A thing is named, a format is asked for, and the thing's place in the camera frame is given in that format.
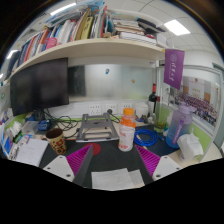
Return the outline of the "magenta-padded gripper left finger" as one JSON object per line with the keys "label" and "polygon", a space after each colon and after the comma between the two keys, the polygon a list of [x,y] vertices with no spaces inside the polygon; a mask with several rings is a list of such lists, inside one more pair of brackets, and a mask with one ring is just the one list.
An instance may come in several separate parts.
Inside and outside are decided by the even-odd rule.
{"label": "magenta-padded gripper left finger", "polygon": [[68,156],[57,156],[44,167],[44,170],[81,186],[92,156],[93,146],[88,145]]}

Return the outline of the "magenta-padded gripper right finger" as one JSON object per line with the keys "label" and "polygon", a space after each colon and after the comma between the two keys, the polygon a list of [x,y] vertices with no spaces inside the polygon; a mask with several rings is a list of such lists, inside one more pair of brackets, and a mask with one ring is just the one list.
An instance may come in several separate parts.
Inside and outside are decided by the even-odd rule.
{"label": "magenta-padded gripper right finger", "polygon": [[168,155],[160,157],[141,146],[136,145],[135,148],[154,181],[181,170],[181,167]]}

